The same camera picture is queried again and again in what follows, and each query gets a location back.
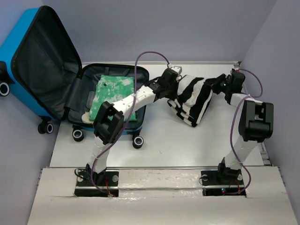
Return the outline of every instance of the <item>suitcase lid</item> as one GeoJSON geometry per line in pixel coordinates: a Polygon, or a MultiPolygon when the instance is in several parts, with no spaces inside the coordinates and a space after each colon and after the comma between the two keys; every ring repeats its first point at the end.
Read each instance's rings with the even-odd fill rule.
{"type": "Polygon", "coordinates": [[[11,69],[14,78],[50,116],[65,118],[65,101],[82,63],[51,7],[42,6],[37,11],[11,60],[11,69]]]}

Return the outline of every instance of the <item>gray wall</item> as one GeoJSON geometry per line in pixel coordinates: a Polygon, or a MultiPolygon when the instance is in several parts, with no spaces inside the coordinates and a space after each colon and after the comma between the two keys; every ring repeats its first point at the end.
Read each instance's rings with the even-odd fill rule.
{"type": "MultiPolygon", "coordinates": [[[[0,45],[23,11],[40,0],[0,0],[0,45]]],[[[13,95],[0,97],[0,224],[25,225],[41,168],[48,165],[57,135],[40,135],[40,118],[13,95]]]]}
{"type": "Polygon", "coordinates": [[[82,61],[242,60],[276,0],[43,0],[82,61]],[[144,56],[142,60],[160,60],[144,56]]]}
{"type": "MultiPolygon", "coordinates": [[[[242,63],[260,77],[263,101],[274,103],[273,136],[266,141],[272,163],[280,166],[300,222],[300,1],[278,0],[242,63]]],[[[247,78],[250,93],[258,83],[247,78]]]]}

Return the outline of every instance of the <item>blue suitcase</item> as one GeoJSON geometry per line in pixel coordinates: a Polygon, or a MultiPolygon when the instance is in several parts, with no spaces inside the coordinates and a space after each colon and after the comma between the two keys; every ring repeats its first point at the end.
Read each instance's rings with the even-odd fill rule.
{"type": "MultiPolygon", "coordinates": [[[[83,129],[92,130],[81,116],[89,111],[88,98],[101,75],[134,76],[134,67],[94,63],[82,67],[79,55],[55,11],[48,6],[24,12],[0,48],[0,96],[11,91],[42,118],[39,133],[51,133],[50,120],[73,124],[75,141],[83,129]]],[[[149,80],[138,67],[137,88],[149,80]]],[[[123,134],[139,136],[146,107],[136,112],[123,134]]]]}

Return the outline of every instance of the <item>beige round object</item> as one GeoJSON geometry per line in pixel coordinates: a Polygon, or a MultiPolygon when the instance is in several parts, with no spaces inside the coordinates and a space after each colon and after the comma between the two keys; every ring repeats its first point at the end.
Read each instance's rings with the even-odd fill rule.
{"type": "Polygon", "coordinates": [[[90,120],[90,112],[86,112],[84,115],[82,115],[81,120],[83,121],[83,123],[93,123],[93,121],[90,120]]]}

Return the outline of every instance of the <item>green cloth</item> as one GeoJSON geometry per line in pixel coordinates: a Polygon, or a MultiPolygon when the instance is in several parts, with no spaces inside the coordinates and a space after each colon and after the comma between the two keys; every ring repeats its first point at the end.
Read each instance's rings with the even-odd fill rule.
{"type": "MultiPolygon", "coordinates": [[[[95,97],[90,108],[90,120],[95,120],[101,104],[105,101],[117,102],[133,93],[133,77],[102,75],[96,86],[95,97]]],[[[129,121],[136,121],[135,112],[132,113],[129,121]]]]}

